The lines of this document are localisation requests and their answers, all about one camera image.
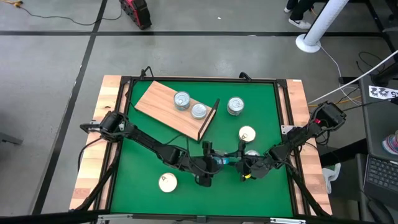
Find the sticker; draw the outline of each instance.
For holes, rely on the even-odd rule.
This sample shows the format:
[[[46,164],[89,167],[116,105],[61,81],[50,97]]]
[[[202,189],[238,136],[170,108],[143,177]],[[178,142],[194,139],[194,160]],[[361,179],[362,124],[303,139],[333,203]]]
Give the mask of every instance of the sticker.
[[[398,96],[398,90],[369,85],[369,96],[381,100],[395,98]]]

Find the concrete floor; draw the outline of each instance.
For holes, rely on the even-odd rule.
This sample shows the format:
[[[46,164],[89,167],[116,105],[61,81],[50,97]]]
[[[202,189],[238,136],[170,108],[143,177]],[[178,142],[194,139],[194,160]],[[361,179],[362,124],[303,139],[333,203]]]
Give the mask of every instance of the concrete floor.
[[[148,0],[153,26],[148,31],[300,32],[287,22],[284,1]],[[33,14],[59,15],[78,22],[95,21],[101,0],[31,0]],[[316,3],[320,12],[323,3]],[[389,15],[383,2],[374,2],[382,22]],[[104,17],[119,15],[119,2],[109,0]],[[313,21],[309,12],[305,17]],[[0,31],[91,31],[61,19],[29,17],[0,3]],[[101,21],[99,31],[138,31],[125,13],[116,21]],[[364,4],[349,3],[329,32],[377,32]],[[0,35],[0,131],[24,139],[21,146],[1,144],[0,216],[31,212],[46,162],[67,106],[89,36]],[[390,54],[377,37],[324,37],[322,45],[339,63],[343,75],[358,76],[358,53],[381,58]],[[103,75],[138,75],[150,65],[155,75],[236,77],[246,72],[258,78],[303,80],[310,101],[338,86],[335,64],[324,52],[306,54],[295,37],[233,36],[101,36],[95,39],[65,142],[45,201],[44,213],[68,210],[76,179],[77,157],[86,142],[79,124],[94,112]],[[338,100],[341,93],[329,100]],[[360,109],[331,135],[330,146],[341,147],[364,137]]]

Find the wooden board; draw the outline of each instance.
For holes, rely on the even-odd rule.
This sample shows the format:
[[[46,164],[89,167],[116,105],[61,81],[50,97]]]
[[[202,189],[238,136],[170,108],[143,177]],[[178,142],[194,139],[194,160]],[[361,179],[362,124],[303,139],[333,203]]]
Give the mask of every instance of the wooden board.
[[[136,104],[135,108],[154,119],[176,129],[177,131],[187,135],[190,138],[199,140],[205,133],[211,118],[215,115],[216,110],[211,113],[211,108],[206,106],[207,115],[203,119],[192,118],[192,106],[198,101],[191,98],[190,107],[185,111],[180,111],[174,106],[174,95],[177,91],[153,81],[141,99]]]
[[[101,121],[106,112],[113,110],[116,98],[118,96],[120,75],[105,75],[101,86],[101,91],[98,96],[93,119]],[[307,108],[307,101],[305,99],[303,83],[301,80],[287,80],[289,90],[290,106],[292,108],[292,114],[294,119],[294,125],[303,126],[309,119],[309,112]],[[284,121],[287,121],[287,110],[284,101],[284,94],[282,88],[279,89],[280,102],[282,106],[282,114]],[[122,96],[122,105],[120,111],[124,109],[124,102],[126,97]],[[97,138],[96,133],[88,135],[87,142],[90,142]],[[315,140],[310,139],[308,142],[315,145]],[[84,199],[90,194],[95,185],[98,183],[100,177],[100,170],[103,162],[103,155],[105,153],[106,142],[98,141],[96,144],[86,148],[83,158],[81,160],[80,171],[76,180],[75,189],[73,191],[72,199],[70,202],[70,209],[79,206]],[[329,203],[328,194],[326,192],[326,184],[322,176],[322,167],[318,156],[318,151],[308,144],[303,146],[301,156],[301,163],[303,167],[305,185],[309,189],[310,193],[314,196],[315,200],[321,205],[321,207],[331,214],[331,207]],[[300,190],[296,186],[295,194],[297,198],[297,206],[299,214],[304,214],[302,197]],[[106,185],[103,189],[101,196],[100,209],[104,209],[104,202],[108,196],[108,186]]]

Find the green table surface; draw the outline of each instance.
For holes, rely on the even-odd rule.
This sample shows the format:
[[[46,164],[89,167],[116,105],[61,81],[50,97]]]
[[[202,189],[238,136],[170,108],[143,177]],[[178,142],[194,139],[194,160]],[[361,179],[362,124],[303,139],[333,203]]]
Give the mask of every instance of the green table surface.
[[[132,91],[135,105],[152,82],[138,82]],[[246,150],[266,152],[280,142],[280,123],[274,86],[257,83],[175,82],[162,84],[187,91],[193,99],[212,107],[217,98],[220,104],[203,140],[211,141],[215,150],[233,152],[238,148],[238,131],[242,126],[256,130],[256,138]],[[245,105],[239,116],[226,110],[228,100],[239,96]],[[160,142],[167,142],[178,131],[136,111],[130,106],[128,117],[143,132]],[[185,137],[172,144],[186,146]],[[201,144],[190,139],[190,154],[203,155]],[[159,189],[159,178],[173,173],[177,188],[171,193]],[[164,165],[153,152],[138,143],[125,139],[121,150],[118,174],[111,203],[113,213],[156,213],[174,215],[228,215],[251,217],[292,217],[292,205],[285,167],[271,170],[264,178],[239,181],[234,167],[224,166],[213,177],[211,187],[195,183],[189,172]]]

